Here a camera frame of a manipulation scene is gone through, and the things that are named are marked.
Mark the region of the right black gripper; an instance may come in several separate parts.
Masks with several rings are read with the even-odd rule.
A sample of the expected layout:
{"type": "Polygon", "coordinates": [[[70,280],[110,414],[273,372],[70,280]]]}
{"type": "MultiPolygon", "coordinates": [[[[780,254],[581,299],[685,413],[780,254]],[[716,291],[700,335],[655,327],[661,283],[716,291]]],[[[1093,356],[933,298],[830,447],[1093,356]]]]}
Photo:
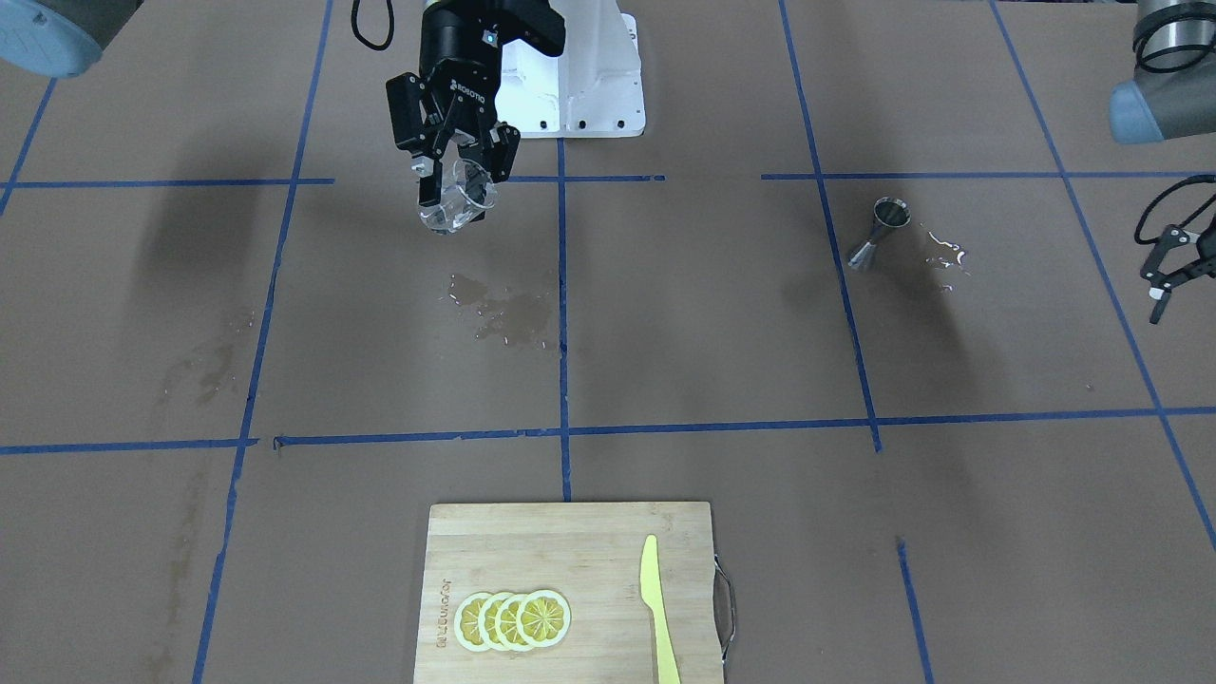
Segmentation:
{"type": "Polygon", "coordinates": [[[471,159],[492,183],[508,181],[520,130],[500,122],[495,97],[503,56],[499,9],[426,9],[422,13],[420,75],[402,73],[385,82],[392,139],[411,156],[420,176],[418,204],[441,200],[443,156],[454,135],[454,97],[465,96],[489,118],[475,120],[471,159]]]}

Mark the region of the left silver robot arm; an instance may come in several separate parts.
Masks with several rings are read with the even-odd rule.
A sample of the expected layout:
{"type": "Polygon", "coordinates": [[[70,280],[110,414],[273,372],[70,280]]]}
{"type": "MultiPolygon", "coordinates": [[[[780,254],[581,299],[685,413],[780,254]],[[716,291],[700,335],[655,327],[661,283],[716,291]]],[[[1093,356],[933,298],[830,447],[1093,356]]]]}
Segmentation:
{"type": "MultiPolygon", "coordinates": [[[[1109,129],[1120,144],[1169,142],[1215,130],[1215,4],[1212,1],[1138,1],[1130,47],[1133,75],[1113,86],[1109,129]]],[[[1214,212],[1214,198],[1203,200],[1181,222],[1170,222],[1156,237],[1143,230],[1164,200],[1182,189],[1212,185],[1214,173],[1186,176],[1141,213],[1133,241],[1149,247],[1139,276],[1154,302],[1149,321],[1160,323],[1169,299],[1181,286],[1214,277],[1214,220],[1193,229],[1204,213],[1214,212]]]]}

